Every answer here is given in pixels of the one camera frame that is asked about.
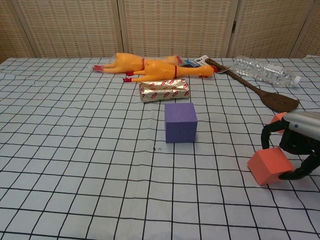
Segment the purple foam cube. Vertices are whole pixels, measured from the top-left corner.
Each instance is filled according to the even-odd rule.
[[[167,143],[193,143],[196,139],[198,119],[193,103],[164,105],[165,141]]]

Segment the orange foam block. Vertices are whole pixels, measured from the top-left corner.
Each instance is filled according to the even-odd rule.
[[[274,115],[274,117],[272,118],[270,124],[276,122],[276,121],[280,121],[284,115],[286,115],[287,113],[286,112],[281,112],[281,113],[278,113],[276,115]],[[278,131],[279,134],[283,134],[285,130],[281,130],[281,131]]]
[[[280,147],[256,151],[247,164],[259,185],[280,182],[279,175],[295,170]]]

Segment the wrapped package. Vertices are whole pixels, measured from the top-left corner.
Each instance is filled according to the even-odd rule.
[[[189,98],[189,86],[184,79],[166,81],[144,81],[140,83],[143,102]]]

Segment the woven room divider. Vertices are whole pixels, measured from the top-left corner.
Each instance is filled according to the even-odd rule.
[[[288,58],[314,0],[242,0],[227,57]]]
[[[11,3],[0,0],[0,6],[0,63],[7,58],[34,57],[35,54]]]
[[[304,26],[294,45],[291,58],[303,58],[306,55],[320,56],[320,0],[315,1]]]
[[[112,0],[15,1],[39,57],[111,57],[122,51]]]
[[[237,0],[118,0],[126,52],[226,56]]]

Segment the black grid lines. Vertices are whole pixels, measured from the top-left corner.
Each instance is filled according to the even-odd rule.
[[[319,62],[261,60],[302,76],[300,87],[249,82],[319,111]],[[254,92],[216,74],[188,78],[189,99],[144,104],[124,74],[90,70],[110,61],[0,65],[0,239],[320,238],[320,169],[261,187],[247,167],[275,114]],[[166,144],[164,105],[183,102],[195,106],[196,142]]]

